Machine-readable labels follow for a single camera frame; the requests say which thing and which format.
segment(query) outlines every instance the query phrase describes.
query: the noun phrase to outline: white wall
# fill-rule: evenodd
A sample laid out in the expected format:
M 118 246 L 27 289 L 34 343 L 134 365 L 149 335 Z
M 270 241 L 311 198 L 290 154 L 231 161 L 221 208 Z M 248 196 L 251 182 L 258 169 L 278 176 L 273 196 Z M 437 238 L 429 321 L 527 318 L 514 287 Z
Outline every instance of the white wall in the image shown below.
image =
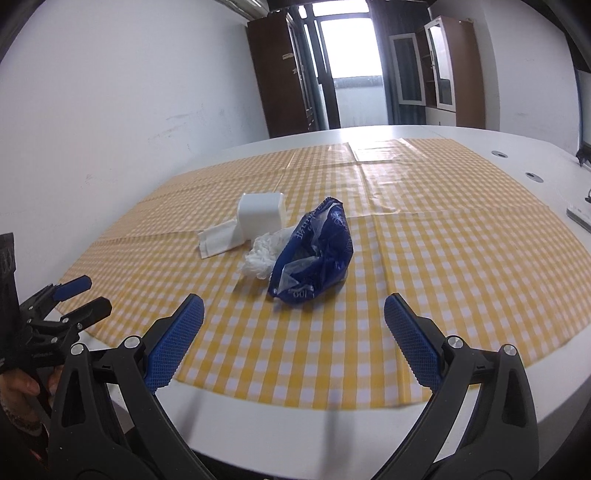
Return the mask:
M 438 0 L 431 14 L 475 20 L 487 90 L 495 63 L 501 132 L 546 140 L 572 154 L 577 151 L 574 67 L 566 38 L 556 26 L 521 0 Z M 487 116 L 495 95 L 492 86 L 486 93 Z
M 580 101 L 583 113 L 583 141 L 591 145 L 591 73 L 577 70 L 579 74 Z
M 213 0 L 51 0 L 0 64 L 0 233 L 22 299 L 198 154 L 268 138 L 246 21 Z
M 337 88 L 336 102 L 342 128 L 388 125 L 386 96 L 382 85 Z

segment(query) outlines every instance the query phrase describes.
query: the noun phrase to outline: white remote control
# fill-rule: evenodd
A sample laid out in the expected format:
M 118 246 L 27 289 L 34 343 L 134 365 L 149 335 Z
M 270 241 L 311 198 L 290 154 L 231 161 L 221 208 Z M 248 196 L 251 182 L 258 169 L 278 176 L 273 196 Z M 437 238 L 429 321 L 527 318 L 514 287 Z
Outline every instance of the white remote control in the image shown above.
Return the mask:
M 587 215 L 580 208 L 569 205 L 566 209 L 566 214 L 582 226 L 585 230 L 591 233 L 591 216 Z

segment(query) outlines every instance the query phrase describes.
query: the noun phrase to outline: window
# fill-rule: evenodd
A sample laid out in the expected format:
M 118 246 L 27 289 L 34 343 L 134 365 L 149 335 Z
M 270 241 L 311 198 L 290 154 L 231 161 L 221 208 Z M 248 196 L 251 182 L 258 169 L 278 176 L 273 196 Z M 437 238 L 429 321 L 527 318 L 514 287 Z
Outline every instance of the window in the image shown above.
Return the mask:
M 312 9 L 316 17 L 335 14 L 356 14 L 369 12 L 365 0 L 335 0 L 313 4 Z
M 333 78 L 382 75 L 378 43 L 370 18 L 325 20 L 321 24 Z

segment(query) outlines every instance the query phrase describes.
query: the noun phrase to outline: curtain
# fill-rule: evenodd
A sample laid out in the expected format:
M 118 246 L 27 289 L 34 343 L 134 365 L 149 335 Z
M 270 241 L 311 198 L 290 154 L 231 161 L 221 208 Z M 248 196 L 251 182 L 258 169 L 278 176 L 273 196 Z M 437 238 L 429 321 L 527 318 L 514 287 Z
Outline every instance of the curtain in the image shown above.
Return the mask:
M 410 0 L 368 0 L 368 5 L 382 60 L 388 121 L 391 125 L 424 125 L 427 122 L 425 107 L 398 103 L 389 37 L 390 35 L 415 33 L 419 28 L 428 24 L 431 21 L 428 5 L 426 2 Z M 404 67 L 402 61 L 399 61 L 399 65 Z

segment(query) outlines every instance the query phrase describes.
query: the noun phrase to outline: crumpled plastic bag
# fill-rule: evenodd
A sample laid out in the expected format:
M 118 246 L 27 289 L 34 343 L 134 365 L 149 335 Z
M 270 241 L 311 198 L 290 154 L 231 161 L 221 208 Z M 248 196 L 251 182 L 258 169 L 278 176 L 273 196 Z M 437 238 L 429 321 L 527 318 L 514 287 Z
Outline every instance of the crumpled plastic bag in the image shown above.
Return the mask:
M 259 280 L 269 278 L 277 257 L 283 251 L 295 226 L 283 228 L 275 233 L 265 233 L 255 238 L 252 249 L 244 256 L 242 274 L 246 277 L 256 277 Z
M 352 257 L 343 203 L 328 197 L 295 228 L 277 258 L 268 292 L 290 304 L 316 298 L 345 279 Z

